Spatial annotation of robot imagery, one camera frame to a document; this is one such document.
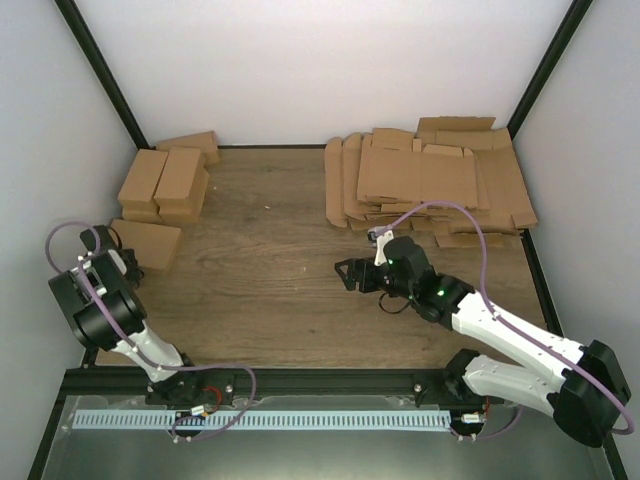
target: white slotted strip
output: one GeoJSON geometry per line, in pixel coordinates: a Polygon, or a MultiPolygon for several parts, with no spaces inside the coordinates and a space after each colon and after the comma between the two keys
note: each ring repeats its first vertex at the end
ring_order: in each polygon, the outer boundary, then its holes
{"type": "MultiPolygon", "coordinates": [[[[167,430],[176,411],[162,410],[77,410],[76,430],[167,430]]],[[[206,419],[188,419],[178,430],[217,430],[235,411],[219,411],[206,419]]],[[[231,427],[233,430],[395,430],[449,431],[448,411],[249,411],[231,427]]]]}

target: red wire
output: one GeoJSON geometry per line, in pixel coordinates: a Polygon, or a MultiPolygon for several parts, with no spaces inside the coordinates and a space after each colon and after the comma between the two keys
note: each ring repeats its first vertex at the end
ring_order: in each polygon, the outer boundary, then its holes
{"type": "Polygon", "coordinates": [[[216,398],[217,398],[217,402],[216,402],[216,408],[213,410],[213,412],[217,412],[218,409],[220,408],[220,404],[222,403],[222,392],[220,390],[218,390],[216,387],[211,387],[211,386],[206,386],[202,389],[203,392],[213,392],[216,394],[216,398]]]}

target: black metal frame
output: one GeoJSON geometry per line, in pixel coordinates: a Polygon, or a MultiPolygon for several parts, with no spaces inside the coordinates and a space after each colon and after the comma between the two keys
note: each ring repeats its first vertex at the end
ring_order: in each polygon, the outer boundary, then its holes
{"type": "MultiPolygon", "coordinates": [[[[149,148],[122,91],[115,81],[104,57],[93,39],[74,0],[55,0],[60,12],[67,21],[76,40],[85,53],[98,79],[109,95],[114,108],[127,128],[132,140],[138,148],[149,148]]],[[[518,103],[507,128],[514,138],[536,99],[549,79],[571,37],[589,9],[592,0],[574,0],[533,75],[522,99],[518,103]]],[[[221,148],[324,148],[324,145],[264,145],[252,147],[221,148]]],[[[562,335],[562,328],[553,306],[549,288],[544,278],[542,267],[535,251],[529,231],[522,235],[522,242],[533,277],[536,293],[542,312],[550,332],[562,335]]],[[[147,377],[137,367],[101,367],[95,365],[97,350],[87,350],[82,361],[82,368],[68,370],[64,376],[60,392],[54,404],[49,423],[44,432],[40,448],[33,462],[29,479],[39,479],[44,471],[51,443],[68,395],[146,395],[147,377]]],[[[377,394],[377,395],[413,395],[413,385],[423,382],[428,384],[441,375],[440,370],[351,370],[351,369],[258,369],[258,383],[261,395],[283,394],[377,394]]],[[[248,392],[249,381],[246,373],[225,372],[224,375],[235,378],[235,393],[242,395],[248,392]]],[[[430,400],[441,403],[442,392],[430,400]]],[[[464,407],[464,404],[443,404],[446,407],[464,407]]],[[[625,480],[622,461],[611,436],[605,441],[604,449],[616,480],[625,480]]]]}

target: stack of flattened cardboard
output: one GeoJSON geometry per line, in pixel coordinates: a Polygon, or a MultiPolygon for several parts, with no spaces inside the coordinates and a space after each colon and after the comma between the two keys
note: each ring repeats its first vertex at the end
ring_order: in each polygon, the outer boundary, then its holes
{"type": "Polygon", "coordinates": [[[210,175],[219,162],[214,132],[165,140],[157,150],[140,150],[118,194],[122,220],[111,227],[132,248],[146,270],[167,271],[182,239],[182,227],[195,223],[210,175]]]}
{"type": "MultiPolygon", "coordinates": [[[[494,118],[421,118],[417,132],[375,128],[325,150],[327,218],[340,227],[391,223],[425,202],[452,202],[478,221],[489,245],[513,245],[537,218],[506,129],[494,118]]],[[[440,247],[478,244],[464,213],[432,205],[411,218],[440,247]]]]}

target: brown wood surface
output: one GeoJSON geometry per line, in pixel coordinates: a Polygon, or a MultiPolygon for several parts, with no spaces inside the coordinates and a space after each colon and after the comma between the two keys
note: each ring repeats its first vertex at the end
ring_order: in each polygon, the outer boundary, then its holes
{"type": "MultiPolygon", "coordinates": [[[[337,261],[373,255],[364,232],[324,216],[323,152],[231,149],[209,168],[202,217],[185,229],[170,272],[138,294],[148,323],[196,363],[271,367],[443,367],[460,348],[500,358],[479,342],[421,320],[388,315],[378,294],[347,292],[337,261]]],[[[477,285],[479,249],[438,249],[412,232],[442,272],[477,285]]],[[[521,247],[489,251],[492,300],[544,321],[521,247]]],[[[393,300],[389,308],[399,305],[393,300]]],[[[124,357],[101,353],[99,364],[124,357]]]]}

